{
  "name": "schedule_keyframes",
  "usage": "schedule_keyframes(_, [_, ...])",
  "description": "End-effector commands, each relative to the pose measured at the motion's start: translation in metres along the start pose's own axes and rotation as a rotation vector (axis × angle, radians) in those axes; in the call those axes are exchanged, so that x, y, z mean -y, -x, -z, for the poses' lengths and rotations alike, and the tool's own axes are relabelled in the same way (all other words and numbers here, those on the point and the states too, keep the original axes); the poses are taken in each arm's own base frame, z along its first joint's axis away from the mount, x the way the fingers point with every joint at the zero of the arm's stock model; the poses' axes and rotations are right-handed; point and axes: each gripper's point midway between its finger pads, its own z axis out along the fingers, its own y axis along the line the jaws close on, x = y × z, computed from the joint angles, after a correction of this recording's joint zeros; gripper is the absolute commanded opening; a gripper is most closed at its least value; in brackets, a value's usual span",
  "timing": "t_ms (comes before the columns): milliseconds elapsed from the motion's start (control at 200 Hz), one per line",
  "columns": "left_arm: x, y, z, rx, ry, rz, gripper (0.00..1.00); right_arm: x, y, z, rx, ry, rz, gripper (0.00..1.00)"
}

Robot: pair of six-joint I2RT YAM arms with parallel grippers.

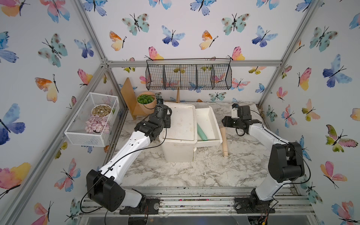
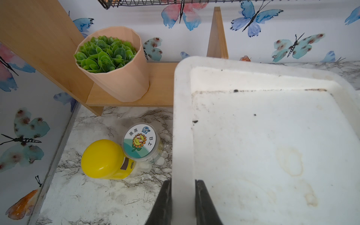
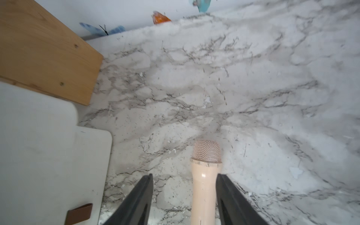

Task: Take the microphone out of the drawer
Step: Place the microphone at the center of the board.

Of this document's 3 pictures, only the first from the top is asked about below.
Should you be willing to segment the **peach toy microphone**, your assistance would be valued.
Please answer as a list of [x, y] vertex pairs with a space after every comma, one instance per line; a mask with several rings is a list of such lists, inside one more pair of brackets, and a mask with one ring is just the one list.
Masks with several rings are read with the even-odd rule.
[[226, 128], [225, 127], [220, 128], [220, 133], [221, 133], [221, 137], [222, 137], [223, 154], [224, 154], [224, 157], [228, 157], [229, 153], [228, 153]]

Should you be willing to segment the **white plastic drawer cabinet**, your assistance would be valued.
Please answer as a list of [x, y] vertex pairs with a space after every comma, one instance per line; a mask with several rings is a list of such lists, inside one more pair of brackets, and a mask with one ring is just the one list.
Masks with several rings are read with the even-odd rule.
[[172, 110], [170, 128], [159, 135], [167, 162], [192, 162], [197, 144], [197, 120], [194, 105], [166, 102]]

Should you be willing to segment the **white top drawer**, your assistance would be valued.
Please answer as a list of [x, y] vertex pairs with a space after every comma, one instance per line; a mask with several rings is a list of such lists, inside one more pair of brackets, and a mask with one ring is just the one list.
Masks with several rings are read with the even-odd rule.
[[208, 138], [207, 141], [203, 141], [198, 136], [197, 148], [218, 147], [222, 144], [223, 139], [212, 107], [196, 108], [196, 121]]

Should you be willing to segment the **green toy microphone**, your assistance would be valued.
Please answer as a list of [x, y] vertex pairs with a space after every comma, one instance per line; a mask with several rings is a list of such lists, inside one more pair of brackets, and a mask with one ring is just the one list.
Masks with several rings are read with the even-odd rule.
[[208, 137], [206, 136], [199, 124], [197, 124], [197, 134], [202, 141], [208, 141]]

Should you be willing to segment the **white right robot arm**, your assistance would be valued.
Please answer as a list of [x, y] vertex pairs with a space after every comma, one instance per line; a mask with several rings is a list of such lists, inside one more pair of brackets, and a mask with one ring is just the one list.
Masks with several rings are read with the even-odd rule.
[[222, 120], [225, 127], [241, 129], [244, 134], [256, 138], [271, 151], [268, 163], [269, 174], [252, 193], [256, 200], [271, 201], [284, 185], [305, 174], [301, 145], [279, 137], [267, 129], [261, 121], [253, 119], [249, 106], [232, 104], [231, 114]]

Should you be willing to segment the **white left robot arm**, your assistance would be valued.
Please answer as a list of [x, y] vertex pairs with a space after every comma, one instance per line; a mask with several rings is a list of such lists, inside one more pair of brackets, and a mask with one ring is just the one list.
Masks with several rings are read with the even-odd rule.
[[86, 196], [110, 212], [127, 208], [143, 213], [146, 196], [133, 189], [121, 187], [122, 180], [138, 155], [156, 140], [162, 131], [171, 126], [172, 110], [157, 100], [154, 112], [137, 123], [134, 132], [118, 153], [98, 171], [91, 170], [86, 176]]

